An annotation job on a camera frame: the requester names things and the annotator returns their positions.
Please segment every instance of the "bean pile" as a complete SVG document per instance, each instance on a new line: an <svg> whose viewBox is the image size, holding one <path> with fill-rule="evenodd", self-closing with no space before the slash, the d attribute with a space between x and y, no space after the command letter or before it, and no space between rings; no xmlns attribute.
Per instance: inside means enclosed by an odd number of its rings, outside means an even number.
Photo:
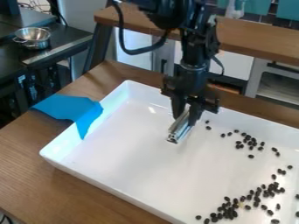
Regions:
<svg viewBox="0 0 299 224"><path fill-rule="evenodd" d="M210 126L206 126L206 129L211 130L212 128ZM235 129L233 133L239 134L240 131L238 129ZM233 135L233 133L222 133L220 136L222 138L230 137ZM258 151L265 150L265 142L258 143L255 137L248 135L246 132L240 133L240 136L243 139L235 142L235 149L242 150L247 147L250 151L253 151L254 149ZM277 157L281 155L281 153L275 147L272 148L272 152ZM248 158L254 159L254 155L249 154ZM292 170L293 166L288 165L287 169ZM287 171L280 168L277 170L277 175L285 176L287 175ZM204 219L204 224L209 224L210 222L215 223L221 220L237 219L239 217L238 211L240 209L250 211L252 210L252 207L260 208L261 210L265 211L265 214L267 216L274 216L275 212L279 212L282 209L282 206L280 204L276 204L274 208L268 208L266 205L262 204L262 201L267 198L273 199L276 195L284 194L286 192L286 190L280 186L280 183L276 182L277 175L271 175L271 179L273 180L271 184L262 184L256 189L250 190L248 194L241 195L239 198L230 199L229 197L225 196L223 203L219 205L217 211L211 213L210 217ZM299 218L299 211L296 212L295 217ZM202 217L200 215L197 215L196 219L201 220ZM281 222L278 219L272 219L271 223L279 224Z"/></svg>

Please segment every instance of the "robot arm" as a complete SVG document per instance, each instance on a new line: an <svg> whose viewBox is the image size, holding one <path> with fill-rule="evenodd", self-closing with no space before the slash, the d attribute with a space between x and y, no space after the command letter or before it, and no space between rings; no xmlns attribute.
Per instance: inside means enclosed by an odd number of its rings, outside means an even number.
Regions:
<svg viewBox="0 0 299 224"><path fill-rule="evenodd" d="M177 73L164 77L162 94L171 98L175 123L170 127L168 141L177 144L196 124L204 110L218 113L219 99L211 98L206 89L211 60L219 51L216 20L200 0L128 0L144 11L160 29L165 30L161 39L152 46L128 50L123 44L123 15L119 6L114 7L120 15L120 44L129 54L146 53L162 46L172 29L181 34L183 58Z"/></svg>

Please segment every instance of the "black cable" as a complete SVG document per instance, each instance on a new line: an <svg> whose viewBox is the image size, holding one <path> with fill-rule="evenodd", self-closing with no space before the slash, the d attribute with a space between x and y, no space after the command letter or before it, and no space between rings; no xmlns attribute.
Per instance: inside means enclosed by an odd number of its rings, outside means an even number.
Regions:
<svg viewBox="0 0 299 224"><path fill-rule="evenodd" d="M137 55L137 54L141 54L141 53L148 53L148 52L151 52L151 51L154 51L154 50L160 48L161 46L163 46L165 44L168 34L169 34L169 31L165 31L165 34L154 45L146 46L146 47L135 49L135 50L127 49L126 46L124 45L124 37L123 37L124 19L123 19L122 10L121 10L120 6L118 5L118 3L115 2L115 0L112 1L112 5L115 7L115 10L119 17L119 28L120 28L119 41L120 41L122 50L126 54Z"/></svg>
<svg viewBox="0 0 299 224"><path fill-rule="evenodd" d="M58 16L62 19L65 25L68 26L68 23L66 22L65 18L61 15L59 8L51 0L46 0L46 1L51 5L51 7L53 7L53 9L56 10Z"/></svg>

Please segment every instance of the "metal bowl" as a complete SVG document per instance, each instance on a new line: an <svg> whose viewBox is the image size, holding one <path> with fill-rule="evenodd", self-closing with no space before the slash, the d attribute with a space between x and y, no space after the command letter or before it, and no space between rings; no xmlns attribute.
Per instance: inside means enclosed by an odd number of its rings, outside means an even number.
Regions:
<svg viewBox="0 0 299 224"><path fill-rule="evenodd" d="M51 33L48 28L27 27L15 32L16 43L30 50L46 49L50 43Z"/></svg>

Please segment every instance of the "wooden shelf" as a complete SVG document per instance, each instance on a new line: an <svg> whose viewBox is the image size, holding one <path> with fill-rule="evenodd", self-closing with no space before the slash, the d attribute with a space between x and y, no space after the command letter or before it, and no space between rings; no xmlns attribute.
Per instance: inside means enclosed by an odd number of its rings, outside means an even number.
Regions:
<svg viewBox="0 0 299 224"><path fill-rule="evenodd" d="M163 35L163 31L155 27L135 6L123 3L121 7L126 29ZM96 11L94 20L103 25L118 25L118 15L113 7ZM219 17L218 35L221 49L225 51L299 66L299 31ZM170 34L170 39L179 40L178 30Z"/></svg>

